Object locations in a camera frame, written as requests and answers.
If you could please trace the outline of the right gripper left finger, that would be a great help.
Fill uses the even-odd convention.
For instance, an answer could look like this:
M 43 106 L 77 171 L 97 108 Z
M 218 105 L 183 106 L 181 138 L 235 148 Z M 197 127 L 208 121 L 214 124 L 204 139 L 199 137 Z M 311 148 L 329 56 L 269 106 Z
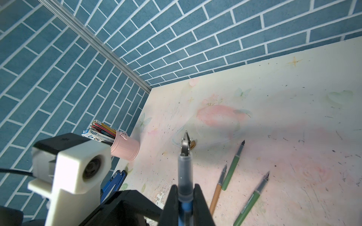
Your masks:
M 179 217 L 179 199 L 178 187 L 172 185 L 166 204 L 162 210 L 158 226 L 178 226 Z

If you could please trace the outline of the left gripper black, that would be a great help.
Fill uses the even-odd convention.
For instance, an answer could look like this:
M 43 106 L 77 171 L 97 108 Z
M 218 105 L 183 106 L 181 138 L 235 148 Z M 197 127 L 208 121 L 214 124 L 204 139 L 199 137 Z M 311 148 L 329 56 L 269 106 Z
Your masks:
M 146 226 L 146 218 L 159 221 L 162 209 L 137 190 L 114 192 L 81 226 Z

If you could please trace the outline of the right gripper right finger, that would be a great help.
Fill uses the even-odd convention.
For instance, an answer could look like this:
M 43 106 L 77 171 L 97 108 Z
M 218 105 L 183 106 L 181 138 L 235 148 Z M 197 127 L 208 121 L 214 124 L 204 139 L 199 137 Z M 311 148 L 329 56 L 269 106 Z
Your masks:
M 193 225 L 215 226 L 199 184 L 195 184 L 193 190 Z

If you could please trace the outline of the blue pen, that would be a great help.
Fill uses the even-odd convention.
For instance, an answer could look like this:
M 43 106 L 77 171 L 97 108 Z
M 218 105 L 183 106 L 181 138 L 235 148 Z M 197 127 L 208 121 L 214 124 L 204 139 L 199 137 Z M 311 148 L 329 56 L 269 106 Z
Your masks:
M 179 226 L 191 226 L 193 212 L 193 167 L 190 151 L 190 138 L 187 131 L 181 142 L 181 153 L 178 157 L 178 201 Z

